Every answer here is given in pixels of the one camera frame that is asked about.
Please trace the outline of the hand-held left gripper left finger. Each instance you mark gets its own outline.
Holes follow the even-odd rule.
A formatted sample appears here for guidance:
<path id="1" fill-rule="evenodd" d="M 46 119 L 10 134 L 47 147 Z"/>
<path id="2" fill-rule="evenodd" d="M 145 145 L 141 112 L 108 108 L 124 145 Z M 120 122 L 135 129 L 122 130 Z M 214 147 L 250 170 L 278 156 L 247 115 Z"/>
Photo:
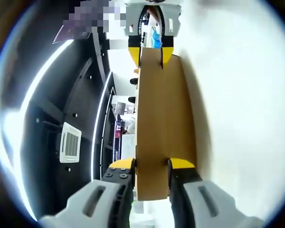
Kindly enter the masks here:
<path id="1" fill-rule="evenodd" d="M 135 159 L 110 164 L 101 180 L 93 180 L 67 200 L 53 216 L 43 216 L 43 228 L 128 228 L 135 185 Z"/>

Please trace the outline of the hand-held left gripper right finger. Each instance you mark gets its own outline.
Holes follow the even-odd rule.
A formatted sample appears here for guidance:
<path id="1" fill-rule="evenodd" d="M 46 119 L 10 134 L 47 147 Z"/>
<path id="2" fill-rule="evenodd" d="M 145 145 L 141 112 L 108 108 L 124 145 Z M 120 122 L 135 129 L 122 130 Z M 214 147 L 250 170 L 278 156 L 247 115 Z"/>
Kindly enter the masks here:
<path id="1" fill-rule="evenodd" d="M 184 159 L 168 159 L 169 198 L 177 228 L 262 228 L 263 220 L 237 209 L 234 198 L 203 180 Z"/>

